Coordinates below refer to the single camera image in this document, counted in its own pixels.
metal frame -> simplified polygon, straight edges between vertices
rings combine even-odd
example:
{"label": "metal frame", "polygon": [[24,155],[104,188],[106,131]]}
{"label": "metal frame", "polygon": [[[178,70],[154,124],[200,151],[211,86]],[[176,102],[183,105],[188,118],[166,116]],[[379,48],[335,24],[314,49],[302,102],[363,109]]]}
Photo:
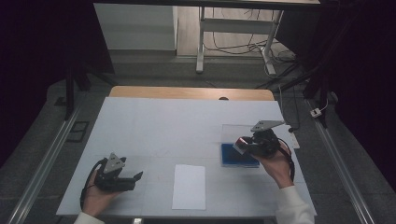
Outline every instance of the metal frame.
{"label": "metal frame", "polygon": [[[308,100],[305,100],[305,103],[309,111],[314,109],[314,107],[309,103]],[[347,165],[345,164],[337,146],[332,140],[332,136],[327,129],[323,128],[318,119],[315,119],[314,122],[317,126],[318,133],[329,153],[329,157],[334,164],[335,170],[340,176],[340,179],[346,189],[346,193],[349,195],[350,200],[356,210],[356,214],[361,220],[361,223],[375,224],[370,209],[367,206],[366,201],[364,201],[364,198],[361,195],[361,191],[359,190],[358,186],[355,184],[355,181],[353,180],[352,175],[350,174]]]}
{"label": "metal frame", "polygon": [[264,48],[261,48],[261,53],[262,57],[264,58],[268,75],[274,76],[276,71],[271,61],[269,51],[275,38],[282,13],[283,11],[276,11],[273,21],[242,21],[214,18],[206,19],[205,8],[202,7],[200,13],[196,73],[201,74],[204,72],[204,32],[217,32],[268,35],[267,43],[265,44]]}
{"label": "metal frame", "polygon": [[43,187],[44,182],[46,181],[47,176],[50,173],[50,169],[52,168],[53,163],[55,163],[55,160],[58,157],[62,146],[64,145],[64,141],[66,140],[66,137],[69,134],[73,123],[78,116],[78,113],[85,101],[86,95],[86,92],[78,95],[75,110],[71,114],[69,120],[64,121],[60,130],[56,134],[54,140],[49,146],[48,151],[44,155],[43,160],[38,165],[38,168],[35,171],[32,179],[30,180],[20,200],[15,206],[14,211],[11,213],[11,216],[7,222],[8,224],[23,223],[26,219],[39,191]]}

white sleeve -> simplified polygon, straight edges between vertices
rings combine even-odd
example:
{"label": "white sleeve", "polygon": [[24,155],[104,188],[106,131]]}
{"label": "white sleeve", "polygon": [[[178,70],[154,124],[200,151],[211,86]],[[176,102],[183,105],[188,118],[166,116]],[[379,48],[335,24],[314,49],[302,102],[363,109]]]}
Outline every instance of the white sleeve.
{"label": "white sleeve", "polygon": [[295,186],[280,189],[276,195],[278,224],[313,224],[314,211],[297,192]]}
{"label": "white sleeve", "polygon": [[90,215],[80,212],[75,224],[105,224],[105,222],[97,219],[96,217],[91,217]]}

wooden board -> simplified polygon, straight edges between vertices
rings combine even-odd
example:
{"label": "wooden board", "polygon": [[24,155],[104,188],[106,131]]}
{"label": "wooden board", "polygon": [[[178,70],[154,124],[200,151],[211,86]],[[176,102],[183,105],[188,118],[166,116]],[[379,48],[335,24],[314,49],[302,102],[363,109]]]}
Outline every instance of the wooden board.
{"label": "wooden board", "polygon": [[274,101],[274,95],[268,90],[210,89],[180,87],[141,87],[116,86],[110,97],[136,97],[160,99],[205,99],[218,100],[227,97],[238,101]]}

human hand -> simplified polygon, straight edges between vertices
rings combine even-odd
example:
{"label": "human hand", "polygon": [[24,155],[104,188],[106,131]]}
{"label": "human hand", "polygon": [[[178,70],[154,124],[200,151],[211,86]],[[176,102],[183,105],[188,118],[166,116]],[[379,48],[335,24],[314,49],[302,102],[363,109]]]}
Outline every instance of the human hand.
{"label": "human hand", "polygon": [[[285,144],[280,142],[280,146],[290,155],[291,152]],[[251,156],[262,164],[265,171],[275,180],[280,189],[294,185],[290,178],[290,166],[288,160],[279,150],[276,152],[274,157],[270,159],[255,155]]]}
{"label": "human hand", "polygon": [[82,212],[92,217],[97,217],[101,214],[110,204],[111,200],[121,192],[106,192],[100,190],[94,185],[94,180],[97,171],[92,173],[91,179],[88,183],[87,192],[85,195],[84,205]]}

aluminum rail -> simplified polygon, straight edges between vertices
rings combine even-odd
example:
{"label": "aluminum rail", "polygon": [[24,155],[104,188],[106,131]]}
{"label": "aluminum rail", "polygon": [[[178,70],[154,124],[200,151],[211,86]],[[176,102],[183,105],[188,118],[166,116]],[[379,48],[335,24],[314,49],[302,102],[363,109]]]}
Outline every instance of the aluminum rail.
{"label": "aluminum rail", "polygon": [[30,209],[35,202],[35,199],[44,185],[46,178],[52,168],[53,163],[55,163],[56,158],[58,157],[59,152],[66,140],[67,135],[69,134],[71,128],[73,127],[73,123],[76,120],[78,113],[81,109],[83,102],[85,101],[87,93],[79,93],[76,100],[76,108],[69,120],[65,120],[56,134],[54,140],[52,141],[49,149],[43,157],[43,160],[38,165],[35,174],[27,185],[25,191],[23,192],[20,200],[14,208],[11,216],[9,217],[8,224],[22,224],[29,214]]}
{"label": "aluminum rail", "polygon": [[[305,100],[306,106],[309,110],[314,109],[314,107],[309,104],[308,100]],[[329,153],[329,156],[334,164],[335,170],[343,182],[343,185],[346,189],[346,193],[349,195],[350,200],[355,207],[356,213],[361,220],[362,224],[375,224],[374,218],[371,215],[369,207],[367,203],[364,201],[364,198],[361,195],[360,190],[358,189],[355,181],[353,180],[340,152],[338,151],[337,146],[332,140],[332,136],[329,131],[321,125],[318,119],[315,119],[315,125],[317,126],[320,137]]]}

